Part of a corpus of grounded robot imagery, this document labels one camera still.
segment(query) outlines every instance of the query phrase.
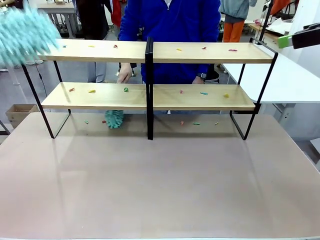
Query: hand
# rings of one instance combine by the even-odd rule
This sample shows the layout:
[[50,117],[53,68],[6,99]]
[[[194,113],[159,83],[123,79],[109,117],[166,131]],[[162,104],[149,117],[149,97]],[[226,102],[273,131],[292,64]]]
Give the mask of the hand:
[[132,68],[130,63],[122,62],[121,69],[118,75],[117,84],[126,84],[132,76]]
[[199,76],[196,76],[192,84],[204,84],[204,81]]

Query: green object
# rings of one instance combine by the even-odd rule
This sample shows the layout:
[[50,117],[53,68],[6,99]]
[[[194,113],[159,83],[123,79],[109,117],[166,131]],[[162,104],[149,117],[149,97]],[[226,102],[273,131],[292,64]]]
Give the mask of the green object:
[[281,36],[278,38],[278,47],[280,49],[284,49],[286,47],[290,47],[291,46],[291,41],[289,40],[290,36]]
[[108,110],[104,114],[106,124],[110,129],[120,128],[124,121],[124,111],[122,110]]

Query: red object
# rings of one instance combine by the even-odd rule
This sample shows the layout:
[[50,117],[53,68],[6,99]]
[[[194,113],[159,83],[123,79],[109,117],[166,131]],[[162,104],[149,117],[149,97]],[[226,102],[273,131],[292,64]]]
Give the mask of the red object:
[[121,13],[121,5],[119,0],[110,0],[112,1],[112,6],[113,6],[113,10],[111,15],[111,21],[114,25],[116,25],[117,27],[120,27],[121,25],[121,18],[122,18],[122,13]]
[[277,14],[290,4],[290,0],[274,0],[270,15]]

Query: person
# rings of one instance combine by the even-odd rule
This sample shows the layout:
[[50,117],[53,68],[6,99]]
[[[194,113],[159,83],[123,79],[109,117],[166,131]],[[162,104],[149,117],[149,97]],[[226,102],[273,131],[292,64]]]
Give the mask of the person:
[[[119,40],[214,43],[219,34],[220,0],[129,0],[121,21]],[[155,84],[203,84],[208,64],[155,63]],[[141,65],[144,82],[146,69]],[[118,83],[132,76],[130,63],[122,62]]]
[[249,6],[255,7],[257,0],[221,0],[220,12],[225,14],[223,42],[240,41]]
[[[127,0],[113,0],[113,11],[111,13],[111,21],[114,24],[114,34],[119,40],[119,34],[120,34],[120,26],[121,26],[121,18],[125,15],[125,8],[127,6],[128,1]],[[137,67],[136,63],[131,63],[132,68],[132,76],[135,76],[134,68]]]
[[8,5],[8,7],[16,7],[17,9],[24,9],[23,0],[4,0],[0,2],[0,8]]
[[[76,0],[76,8],[81,21],[84,39],[106,40],[109,26],[104,5],[111,12],[108,0]],[[103,83],[106,78],[105,62],[88,62],[88,83]]]

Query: cardboard box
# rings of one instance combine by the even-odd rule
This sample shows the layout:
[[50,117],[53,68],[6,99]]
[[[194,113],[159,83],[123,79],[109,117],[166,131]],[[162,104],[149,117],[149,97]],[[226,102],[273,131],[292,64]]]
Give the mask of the cardboard box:
[[30,113],[34,112],[39,112],[35,104],[13,104],[5,114],[15,129]]

